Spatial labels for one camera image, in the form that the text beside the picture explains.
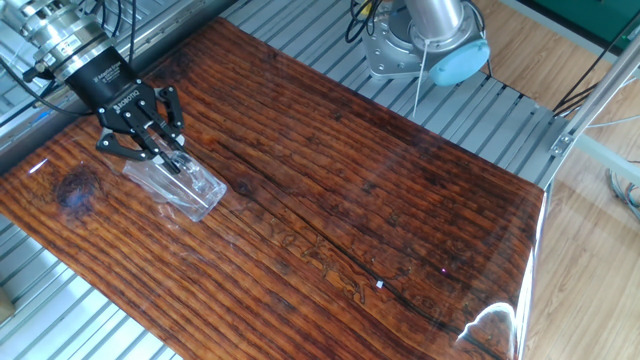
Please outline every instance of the white wire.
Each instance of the white wire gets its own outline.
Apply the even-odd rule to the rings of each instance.
[[[22,51],[22,48],[27,44],[26,41],[24,41],[22,44],[20,44],[20,46],[18,47],[18,50],[16,50],[16,52],[13,54],[13,56],[11,57],[11,60],[9,60],[9,62],[7,64],[9,64],[9,66],[11,66],[13,64],[13,62],[18,58],[18,55],[20,54],[20,51]],[[4,76],[4,74],[6,74],[7,72],[3,69],[2,72],[0,73],[0,78]]]
[[[633,213],[633,215],[640,220],[640,210],[638,210],[634,204],[633,199],[631,198],[630,191],[633,189],[629,189],[629,193],[626,193],[622,190],[622,186],[620,186],[620,181],[618,180],[618,175],[611,171],[611,169],[607,169],[607,174],[609,175],[609,187],[615,194],[615,196],[620,199],[623,203],[625,203],[629,210]]]
[[[481,24],[482,27],[485,27],[484,21],[482,21],[482,16],[480,16],[480,13],[478,12],[478,10],[470,4],[467,4],[467,6],[469,6],[471,8],[471,10],[473,11],[473,13],[475,14],[476,20],[478,20],[478,22]],[[484,31],[480,32],[480,36],[482,36],[483,39],[487,38],[487,29],[485,29]]]
[[[636,119],[640,119],[640,115],[636,115],[636,116],[632,116],[632,117],[628,117],[628,118],[624,118],[624,119],[620,119],[620,120],[616,120],[616,121],[610,121],[608,123],[589,125],[589,126],[587,126],[587,129],[593,129],[593,128],[597,128],[597,127],[605,127],[605,126],[609,126],[609,125],[621,124],[623,122],[633,121],[633,120],[636,120]]]
[[[416,90],[416,101],[413,104],[413,120],[416,119],[416,110],[418,109],[418,98],[420,97],[420,85],[422,84],[422,74],[424,73],[424,65],[427,62],[427,48],[429,40],[424,41],[424,54],[422,54],[422,64],[420,64],[420,76],[418,77],[418,89]]]
[[[625,82],[624,82],[624,84],[622,84],[622,85],[620,86],[620,89],[622,89],[623,87],[625,87],[625,86],[627,86],[627,85],[631,84],[632,82],[634,82],[634,81],[636,81],[636,80],[638,79],[637,77],[635,77],[635,76],[633,76],[633,75],[631,75],[631,76],[632,76],[632,77],[631,77],[631,79],[629,79],[629,80],[625,81]]]

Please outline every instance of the wood grain tabletop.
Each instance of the wood grain tabletop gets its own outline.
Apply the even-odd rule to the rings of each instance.
[[[146,81],[229,190],[194,223],[81,119],[0,212],[186,359],[513,359],[543,191],[216,19]]]

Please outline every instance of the metal slotted surface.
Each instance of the metal slotted surface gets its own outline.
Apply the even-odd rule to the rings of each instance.
[[[0,359],[179,359],[4,217],[0,286],[16,307],[0,324]]]
[[[158,21],[154,16],[162,14],[175,1],[138,0],[139,20]],[[121,25],[121,36],[126,37],[131,13],[127,8],[130,2],[123,3],[126,20]],[[353,44],[344,41],[348,3],[347,0],[239,0],[223,16],[243,31],[363,96],[540,187],[546,186],[555,171],[548,149],[564,127],[564,119],[554,119],[548,109],[480,73],[452,87],[437,87],[426,79],[420,87],[413,119],[417,79],[381,81],[370,76],[361,41]],[[110,14],[106,28],[111,32],[117,5],[107,4]],[[139,31],[138,44],[152,36],[149,31]],[[118,48],[126,53],[127,47],[123,38]],[[0,90],[3,81],[0,79]],[[17,308],[16,315],[0,325],[0,360],[179,359],[2,217],[0,287]]]
[[[417,79],[371,77],[361,40],[344,41],[349,1],[240,0],[225,16],[243,31],[411,121],[542,188],[551,180],[549,149],[563,118],[501,82],[477,73],[467,81],[420,86]]]

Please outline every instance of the wooden floor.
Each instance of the wooden floor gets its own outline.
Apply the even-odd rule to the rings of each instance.
[[[496,77],[543,106],[553,107],[595,59],[499,0],[477,2],[487,19]],[[609,67],[599,66],[584,87]],[[596,122],[640,114],[639,92],[640,81],[627,86]],[[640,122],[587,133],[620,155],[640,160]],[[612,196],[604,171],[575,150],[556,178],[527,360],[639,357],[640,223]]]

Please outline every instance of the metal bracket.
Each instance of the metal bracket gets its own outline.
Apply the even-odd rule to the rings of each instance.
[[[569,134],[561,134],[560,137],[551,147],[550,153],[553,156],[564,156],[567,150],[571,148],[571,145],[576,139]]]

